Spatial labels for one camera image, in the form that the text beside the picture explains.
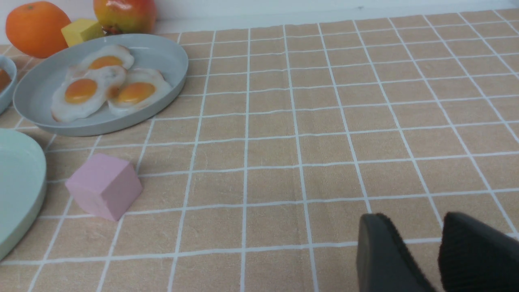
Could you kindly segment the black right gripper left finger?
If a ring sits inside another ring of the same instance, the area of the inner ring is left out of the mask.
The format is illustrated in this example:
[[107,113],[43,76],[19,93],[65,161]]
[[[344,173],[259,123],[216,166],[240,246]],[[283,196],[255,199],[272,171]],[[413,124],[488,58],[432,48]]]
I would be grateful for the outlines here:
[[384,214],[363,214],[359,220],[356,273],[360,292],[436,291]]

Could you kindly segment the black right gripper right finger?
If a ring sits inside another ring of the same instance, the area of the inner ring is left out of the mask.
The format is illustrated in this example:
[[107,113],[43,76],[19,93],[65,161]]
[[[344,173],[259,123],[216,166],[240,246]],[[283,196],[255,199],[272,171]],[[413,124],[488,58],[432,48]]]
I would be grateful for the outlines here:
[[444,217],[438,264],[447,292],[519,290],[519,242],[459,211]]

